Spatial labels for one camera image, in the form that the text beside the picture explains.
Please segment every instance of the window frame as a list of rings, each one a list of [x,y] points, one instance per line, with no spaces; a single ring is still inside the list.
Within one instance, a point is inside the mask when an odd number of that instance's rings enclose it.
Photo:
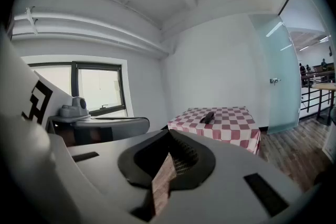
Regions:
[[[88,69],[88,70],[106,70],[106,71],[116,71],[118,72],[118,82],[120,88],[120,100],[121,105],[112,106],[110,108],[103,108],[98,110],[89,111],[91,116],[101,116],[104,114],[125,110],[125,96],[124,88],[122,83],[122,72],[121,65],[112,65],[108,63],[97,63],[97,62],[81,62],[81,61],[72,61],[72,62],[41,62],[41,63],[30,63],[29,67],[47,67],[47,66],[71,66],[71,95],[72,97],[79,96],[79,85],[78,85],[78,70],[79,69]]]

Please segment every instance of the wooden floor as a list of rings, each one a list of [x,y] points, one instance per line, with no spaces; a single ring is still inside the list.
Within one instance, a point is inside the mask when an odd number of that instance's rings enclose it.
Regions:
[[[322,151],[329,127],[320,124],[315,117],[299,122],[289,131],[273,135],[261,134],[259,157],[273,164],[294,180],[302,191],[313,186],[316,176],[331,165]],[[169,181],[176,176],[170,155],[153,180],[153,196],[156,214],[168,202]]]

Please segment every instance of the window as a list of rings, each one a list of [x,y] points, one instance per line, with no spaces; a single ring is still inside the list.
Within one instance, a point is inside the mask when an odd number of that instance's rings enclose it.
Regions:
[[[73,97],[85,98],[92,116],[126,116],[121,66],[88,62],[38,63],[31,69]]]

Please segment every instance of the frosted glass door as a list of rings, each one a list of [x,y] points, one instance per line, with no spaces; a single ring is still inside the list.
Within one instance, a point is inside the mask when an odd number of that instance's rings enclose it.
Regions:
[[[298,59],[281,18],[273,14],[253,14],[249,18],[259,36],[267,58],[270,114],[268,134],[295,127],[299,121],[301,78]]]

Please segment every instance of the checkered tablecloth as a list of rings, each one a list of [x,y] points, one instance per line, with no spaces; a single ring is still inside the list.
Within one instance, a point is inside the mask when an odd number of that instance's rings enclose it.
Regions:
[[[210,111],[209,124],[199,123]],[[192,108],[168,122],[169,129],[195,133],[234,144],[257,153],[260,130],[245,106],[232,108]]]

